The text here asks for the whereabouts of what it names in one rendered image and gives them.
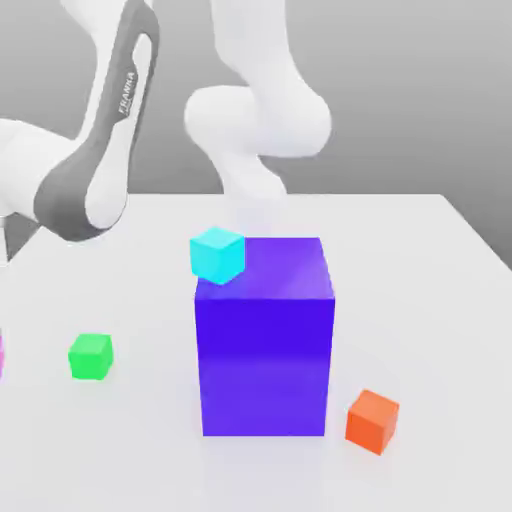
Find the small cyan cube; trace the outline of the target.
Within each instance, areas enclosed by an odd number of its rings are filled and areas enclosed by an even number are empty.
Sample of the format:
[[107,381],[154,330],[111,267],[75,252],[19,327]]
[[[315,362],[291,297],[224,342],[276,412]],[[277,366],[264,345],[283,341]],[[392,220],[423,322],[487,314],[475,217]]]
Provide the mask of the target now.
[[245,237],[239,233],[212,227],[189,242],[192,274],[223,285],[246,267]]

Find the small orange cube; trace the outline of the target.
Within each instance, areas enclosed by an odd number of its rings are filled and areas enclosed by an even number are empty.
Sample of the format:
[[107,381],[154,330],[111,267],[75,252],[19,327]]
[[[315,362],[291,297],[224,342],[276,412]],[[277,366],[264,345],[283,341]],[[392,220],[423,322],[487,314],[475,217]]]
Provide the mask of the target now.
[[364,389],[347,413],[345,439],[382,455],[394,435],[400,405]]

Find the small green cube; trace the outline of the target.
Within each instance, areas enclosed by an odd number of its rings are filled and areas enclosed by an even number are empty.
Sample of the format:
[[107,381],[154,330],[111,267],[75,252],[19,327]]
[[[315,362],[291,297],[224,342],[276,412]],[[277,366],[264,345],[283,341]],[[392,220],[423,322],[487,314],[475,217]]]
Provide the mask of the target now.
[[72,377],[81,380],[103,380],[114,359],[111,336],[82,333],[68,351]]

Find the large purple box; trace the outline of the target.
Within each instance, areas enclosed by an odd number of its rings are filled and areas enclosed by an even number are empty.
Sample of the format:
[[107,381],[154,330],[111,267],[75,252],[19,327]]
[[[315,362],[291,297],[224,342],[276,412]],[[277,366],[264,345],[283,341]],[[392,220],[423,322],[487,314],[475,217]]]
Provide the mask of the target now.
[[319,238],[249,238],[245,271],[199,280],[195,297],[206,436],[325,432],[335,293]]

